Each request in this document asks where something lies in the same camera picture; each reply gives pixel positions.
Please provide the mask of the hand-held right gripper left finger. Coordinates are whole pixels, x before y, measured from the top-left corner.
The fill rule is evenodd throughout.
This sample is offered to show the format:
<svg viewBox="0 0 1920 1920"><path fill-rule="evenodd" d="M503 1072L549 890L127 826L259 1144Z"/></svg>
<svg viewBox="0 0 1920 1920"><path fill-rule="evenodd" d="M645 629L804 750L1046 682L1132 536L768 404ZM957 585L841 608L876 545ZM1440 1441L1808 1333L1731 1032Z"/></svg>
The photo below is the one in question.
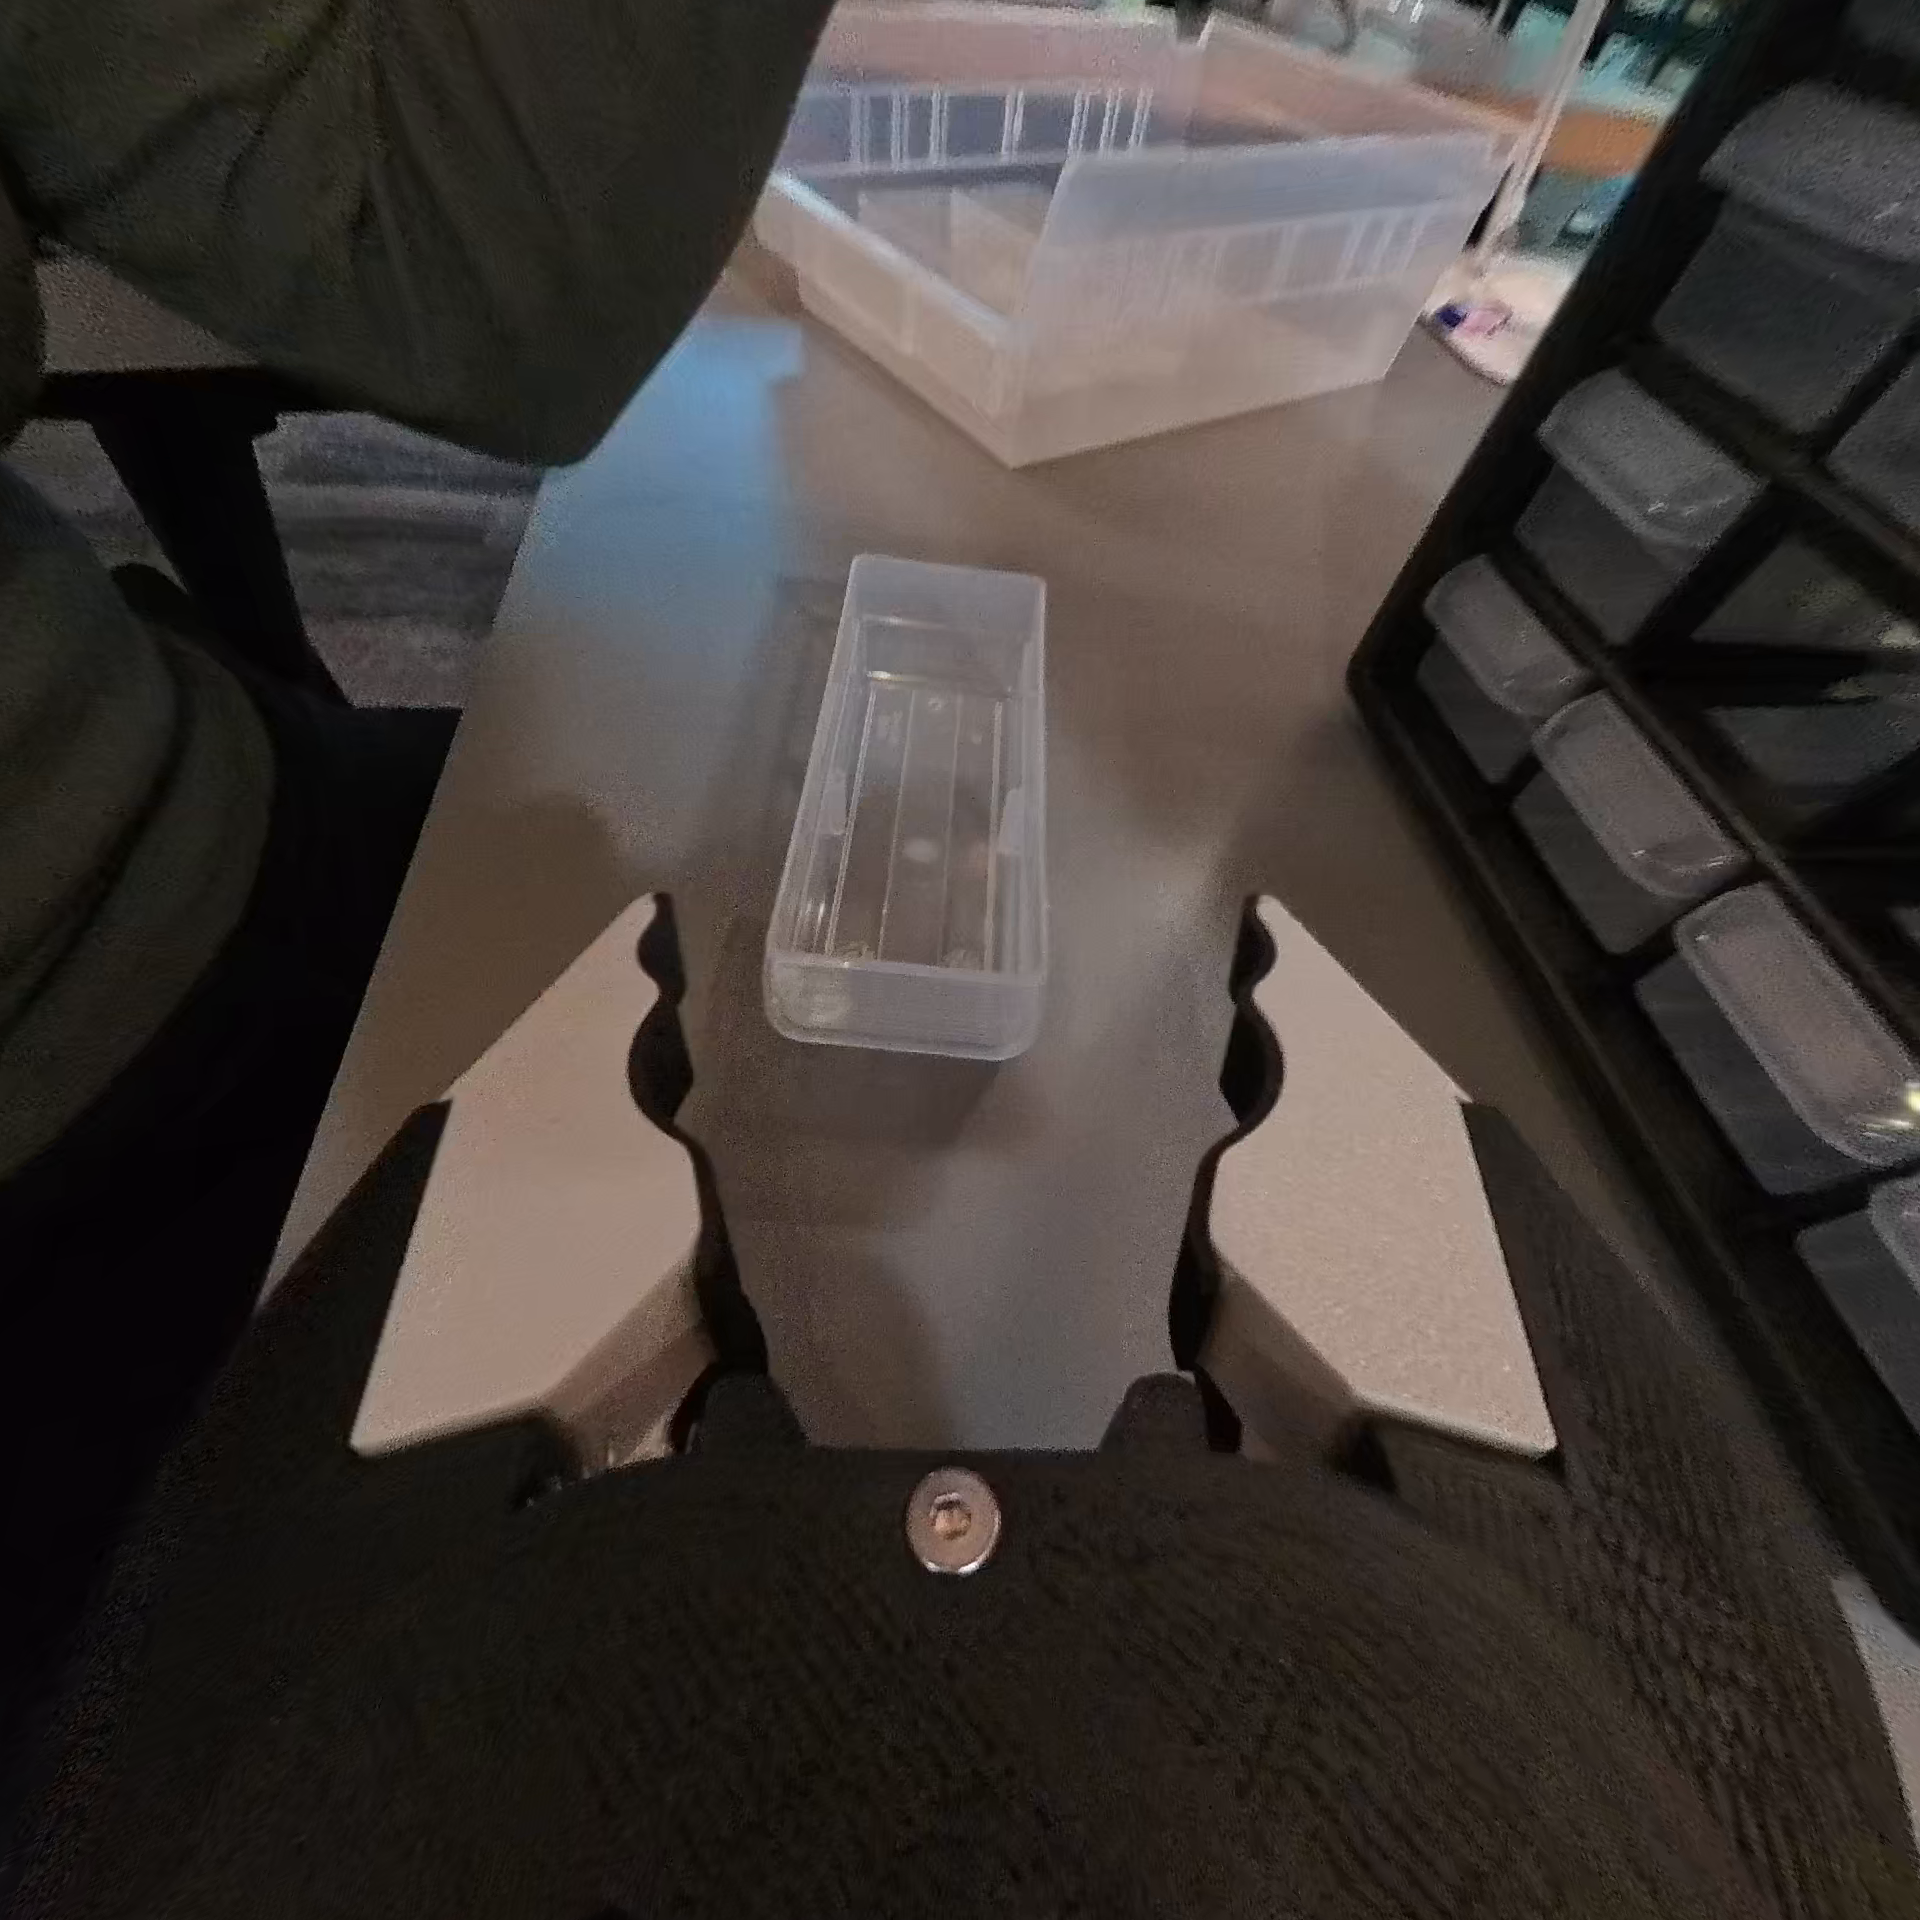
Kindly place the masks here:
<svg viewBox="0 0 1920 1920"><path fill-rule="evenodd" d="M579 1470L666 1458L763 1368L693 1083L673 902L625 907L448 1086L350 1429L361 1458L532 1420Z"/></svg>

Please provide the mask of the person's olive jacket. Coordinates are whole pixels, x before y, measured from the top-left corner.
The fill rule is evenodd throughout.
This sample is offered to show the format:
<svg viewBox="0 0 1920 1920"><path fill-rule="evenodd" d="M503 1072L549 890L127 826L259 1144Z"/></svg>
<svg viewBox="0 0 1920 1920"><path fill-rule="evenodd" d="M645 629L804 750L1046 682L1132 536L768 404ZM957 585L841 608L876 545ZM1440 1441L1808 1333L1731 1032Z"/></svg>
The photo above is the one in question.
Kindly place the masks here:
<svg viewBox="0 0 1920 1920"><path fill-rule="evenodd" d="M211 967L255 885L274 753L239 681L143 620L2 476L2 1172L49 1149Z"/></svg>

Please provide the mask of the person's legs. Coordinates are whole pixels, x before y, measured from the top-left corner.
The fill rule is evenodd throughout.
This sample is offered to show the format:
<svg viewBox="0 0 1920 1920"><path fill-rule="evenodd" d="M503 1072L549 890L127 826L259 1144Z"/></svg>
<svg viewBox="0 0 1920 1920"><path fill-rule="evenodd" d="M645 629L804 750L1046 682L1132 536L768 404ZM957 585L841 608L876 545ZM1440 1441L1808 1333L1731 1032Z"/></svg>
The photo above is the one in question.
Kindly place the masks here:
<svg viewBox="0 0 1920 1920"><path fill-rule="evenodd" d="M3 1763L35 1742L139 1502L259 1296L455 709L357 709L224 656L178 585L107 575L226 667L272 750L250 902L156 1039L2 1177Z"/></svg>

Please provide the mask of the large clear plastic bin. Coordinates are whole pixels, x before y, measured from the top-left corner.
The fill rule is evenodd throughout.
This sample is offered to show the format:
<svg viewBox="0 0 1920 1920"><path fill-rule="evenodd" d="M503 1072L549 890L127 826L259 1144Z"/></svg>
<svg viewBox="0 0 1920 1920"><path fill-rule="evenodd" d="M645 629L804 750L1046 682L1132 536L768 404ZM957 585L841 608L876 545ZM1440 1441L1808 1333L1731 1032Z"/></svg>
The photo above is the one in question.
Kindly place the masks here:
<svg viewBox="0 0 1920 1920"><path fill-rule="evenodd" d="M838 5L754 218L794 298L1004 469L1368 386L1520 127L1211 14ZM970 312L807 310L795 186L951 191Z"/></svg>

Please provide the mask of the set of clear cabinet drawers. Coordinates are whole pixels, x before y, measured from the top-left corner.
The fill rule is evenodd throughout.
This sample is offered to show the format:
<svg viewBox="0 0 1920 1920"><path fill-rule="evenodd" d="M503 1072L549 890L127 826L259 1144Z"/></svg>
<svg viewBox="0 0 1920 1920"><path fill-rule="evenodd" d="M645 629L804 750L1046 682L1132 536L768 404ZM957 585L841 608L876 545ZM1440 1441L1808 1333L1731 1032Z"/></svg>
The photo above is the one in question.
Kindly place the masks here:
<svg viewBox="0 0 1920 1920"><path fill-rule="evenodd" d="M1727 1162L1673 1180L1916 1429L1916 13L1685 191L1409 682Z"/></svg>

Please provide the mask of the person's left forearm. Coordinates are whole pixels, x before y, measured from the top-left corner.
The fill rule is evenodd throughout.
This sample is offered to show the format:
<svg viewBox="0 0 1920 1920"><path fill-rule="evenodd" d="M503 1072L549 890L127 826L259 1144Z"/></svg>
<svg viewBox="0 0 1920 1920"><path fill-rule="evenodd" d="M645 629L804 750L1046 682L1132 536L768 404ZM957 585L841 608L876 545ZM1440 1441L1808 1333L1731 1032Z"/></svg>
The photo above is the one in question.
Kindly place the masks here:
<svg viewBox="0 0 1920 1920"><path fill-rule="evenodd" d="M582 462L734 253L832 5L3 5L3 438L60 251L354 412Z"/></svg>

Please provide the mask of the small clear plastic drawer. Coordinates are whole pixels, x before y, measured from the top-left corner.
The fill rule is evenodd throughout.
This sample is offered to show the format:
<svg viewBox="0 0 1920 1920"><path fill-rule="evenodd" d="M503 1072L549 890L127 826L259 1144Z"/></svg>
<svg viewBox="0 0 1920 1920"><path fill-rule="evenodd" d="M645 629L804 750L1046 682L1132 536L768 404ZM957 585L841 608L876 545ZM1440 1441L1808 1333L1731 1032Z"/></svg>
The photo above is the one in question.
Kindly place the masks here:
<svg viewBox="0 0 1920 1920"><path fill-rule="evenodd" d="M880 331L904 331L922 310L970 315L948 276L951 191L876 188L832 196L794 186L794 278L815 316L843 309Z"/></svg>
<svg viewBox="0 0 1920 1920"><path fill-rule="evenodd" d="M1001 1064L1048 981L1046 587L852 561L761 948L795 1044Z"/></svg>

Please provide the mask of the black drawer cabinet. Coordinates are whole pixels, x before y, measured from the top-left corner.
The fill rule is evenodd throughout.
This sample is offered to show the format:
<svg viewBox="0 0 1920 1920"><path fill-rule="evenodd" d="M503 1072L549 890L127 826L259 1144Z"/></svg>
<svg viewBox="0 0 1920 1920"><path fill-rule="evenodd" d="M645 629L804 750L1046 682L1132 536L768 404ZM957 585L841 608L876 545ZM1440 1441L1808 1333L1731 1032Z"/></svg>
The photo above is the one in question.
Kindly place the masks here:
<svg viewBox="0 0 1920 1920"><path fill-rule="evenodd" d="M1917 7L1745 5L1350 667L1917 1604Z"/></svg>

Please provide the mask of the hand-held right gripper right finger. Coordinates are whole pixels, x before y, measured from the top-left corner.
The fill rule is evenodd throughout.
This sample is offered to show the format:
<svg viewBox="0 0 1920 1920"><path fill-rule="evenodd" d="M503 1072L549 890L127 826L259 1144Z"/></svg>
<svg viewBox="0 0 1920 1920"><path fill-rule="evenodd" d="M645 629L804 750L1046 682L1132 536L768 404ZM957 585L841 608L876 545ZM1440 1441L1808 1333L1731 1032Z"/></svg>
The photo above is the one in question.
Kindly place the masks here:
<svg viewBox="0 0 1920 1920"><path fill-rule="evenodd" d="M1282 901L1245 901L1175 1286L1185 1350L1253 1456L1375 1426L1527 1467L1557 1448L1470 1100Z"/></svg>

